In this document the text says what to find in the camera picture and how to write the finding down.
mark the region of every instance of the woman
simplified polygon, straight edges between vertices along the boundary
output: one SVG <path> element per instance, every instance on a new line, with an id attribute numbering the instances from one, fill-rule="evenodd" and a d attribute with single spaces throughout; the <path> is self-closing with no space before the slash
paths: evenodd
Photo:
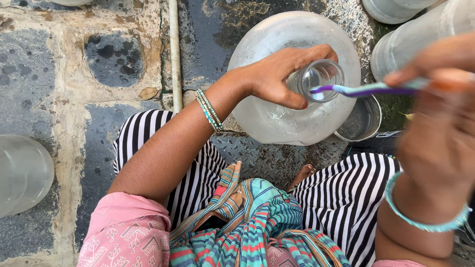
<path id="1" fill-rule="evenodd" d="M 317 173 L 304 166 L 287 194 L 257 178 L 239 183 L 240 163 L 226 168 L 210 142 L 249 95 L 307 108 L 285 82 L 310 62 L 337 61 L 328 45 L 286 48 L 229 71 L 179 114 L 130 117 L 114 143 L 118 174 L 91 216 L 78 266 L 448 265 L 454 224 L 432 225 L 464 220 L 475 180 L 475 82 L 465 72 L 475 71 L 474 40 L 435 43 L 387 77 L 392 86 L 433 80 L 401 138 L 403 173 L 388 157 L 359 154 Z M 389 178 L 397 182 L 386 201 Z"/>

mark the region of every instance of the pink printed fabric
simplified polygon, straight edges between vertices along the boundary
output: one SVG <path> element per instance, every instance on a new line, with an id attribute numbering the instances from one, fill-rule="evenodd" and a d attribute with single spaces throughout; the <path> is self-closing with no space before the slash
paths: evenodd
<path id="1" fill-rule="evenodd" d="M 170 217 L 159 203 L 115 192 L 94 212 L 78 267 L 168 266 Z"/>
<path id="2" fill-rule="evenodd" d="M 378 260 L 373 263 L 372 267 L 426 267 L 412 260 Z"/>

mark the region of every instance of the dry leaf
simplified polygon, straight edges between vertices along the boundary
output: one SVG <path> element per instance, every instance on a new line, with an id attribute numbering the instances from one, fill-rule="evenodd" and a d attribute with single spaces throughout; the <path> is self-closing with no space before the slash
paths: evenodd
<path id="1" fill-rule="evenodd" d="M 156 96 L 157 93 L 158 90 L 155 87 L 147 87 L 140 92 L 139 96 L 145 100 L 149 100 L 150 98 Z"/>
<path id="2" fill-rule="evenodd" d="M 404 116 L 406 116 L 406 118 L 408 119 L 408 121 L 412 121 L 412 119 L 414 118 L 414 113 L 411 113 L 411 114 L 404 114 L 402 112 L 399 112 L 401 114 L 403 114 Z"/>

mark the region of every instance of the toothbrush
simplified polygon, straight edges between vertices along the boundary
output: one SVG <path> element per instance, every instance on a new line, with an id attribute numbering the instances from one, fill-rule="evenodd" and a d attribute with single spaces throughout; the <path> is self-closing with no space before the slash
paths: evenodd
<path id="1" fill-rule="evenodd" d="M 411 95 L 428 85 L 428 79 L 417 78 L 404 84 L 403 87 L 389 87 L 385 83 L 374 83 L 357 88 L 346 86 L 330 85 L 318 86 L 310 89 L 310 94 L 317 94 L 322 91 L 334 91 L 347 97 L 368 96 L 371 94 L 391 94 L 391 95 Z"/>

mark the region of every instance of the foot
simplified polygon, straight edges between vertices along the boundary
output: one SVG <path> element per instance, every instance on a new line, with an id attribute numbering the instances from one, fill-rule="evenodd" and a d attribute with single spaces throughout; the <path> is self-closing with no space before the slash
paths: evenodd
<path id="1" fill-rule="evenodd" d="M 287 189 L 287 192 L 289 192 L 295 185 L 300 184 L 305 178 L 309 177 L 310 175 L 316 172 L 317 170 L 311 164 L 307 164 L 304 167 L 302 167 L 301 170 L 297 173 L 297 176 L 295 177 L 292 184 Z"/>

